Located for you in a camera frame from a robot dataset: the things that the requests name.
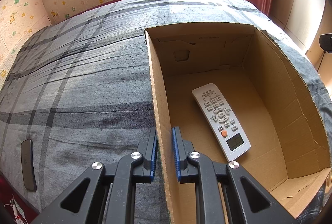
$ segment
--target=mattress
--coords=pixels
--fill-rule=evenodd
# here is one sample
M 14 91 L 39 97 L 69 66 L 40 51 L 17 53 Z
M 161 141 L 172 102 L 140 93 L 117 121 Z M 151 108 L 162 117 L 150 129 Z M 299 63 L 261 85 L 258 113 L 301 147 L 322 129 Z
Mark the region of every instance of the mattress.
M 41 211 L 91 163 L 119 161 L 155 125 L 144 29 L 234 22 L 266 30 L 308 85 L 332 145 L 332 105 L 294 42 L 244 0 L 123 0 L 48 26 L 19 51 L 0 92 L 0 170 Z M 33 140 L 36 192 L 24 188 L 20 145 Z M 138 184 L 136 223 L 169 223 L 160 161 Z

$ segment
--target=black cable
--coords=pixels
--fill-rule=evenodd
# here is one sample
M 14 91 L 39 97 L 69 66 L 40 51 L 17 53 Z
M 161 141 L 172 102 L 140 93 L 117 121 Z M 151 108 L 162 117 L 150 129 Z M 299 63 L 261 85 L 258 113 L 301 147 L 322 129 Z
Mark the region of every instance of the black cable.
M 326 53 L 326 51 L 324 51 L 324 53 L 323 53 L 322 60 L 320 61 L 320 64 L 319 64 L 318 69 L 317 69 L 317 72 L 318 72 L 318 70 L 319 70 L 319 68 L 320 68 L 320 66 L 321 66 L 321 64 L 323 62 L 323 58 L 324 58 L 325 53 Z

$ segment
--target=remote control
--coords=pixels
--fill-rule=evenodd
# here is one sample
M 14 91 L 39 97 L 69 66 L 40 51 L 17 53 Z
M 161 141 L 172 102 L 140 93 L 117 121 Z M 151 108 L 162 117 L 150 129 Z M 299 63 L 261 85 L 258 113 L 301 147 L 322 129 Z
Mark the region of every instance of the remote control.
M 212 128 L 227 161 L 241 156 L 250 148 L 249 140 L 233 110 L 215 84 L 192 91 L 196 102 Z

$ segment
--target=plaid cloth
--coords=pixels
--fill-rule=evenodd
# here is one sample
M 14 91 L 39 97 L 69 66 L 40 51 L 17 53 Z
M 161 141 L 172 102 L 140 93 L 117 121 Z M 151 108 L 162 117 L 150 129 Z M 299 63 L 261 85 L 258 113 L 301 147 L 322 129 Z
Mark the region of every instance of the plaid cloth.
M 327 90 L 298 47 L 252 4 L 123 0 L 44 28 L 19 51 L 0 92 L 0 170 L 8 181 L 41 211 L 91 163 L 135 150 L 155 125 L 144 29 L 202 21 L 266 30 L 307 83 L 332 145 Z M 22 178 L 20 144 L 27 138 L 35 193 Z M 169 223 L 160 162 L 155 182 L 137 186 L 136 202 L 136 223 Z

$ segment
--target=black phone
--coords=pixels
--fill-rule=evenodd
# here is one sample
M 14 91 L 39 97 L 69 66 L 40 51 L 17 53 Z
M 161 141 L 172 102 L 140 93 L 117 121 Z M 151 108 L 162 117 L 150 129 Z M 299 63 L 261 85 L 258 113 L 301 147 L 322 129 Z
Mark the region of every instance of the black phone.
M 34 161 L 31 139 L 27 139 L 21 143 L 21 163 L 24 187 L 27 190 L 36 191 L 37 185 L 34 177 Z

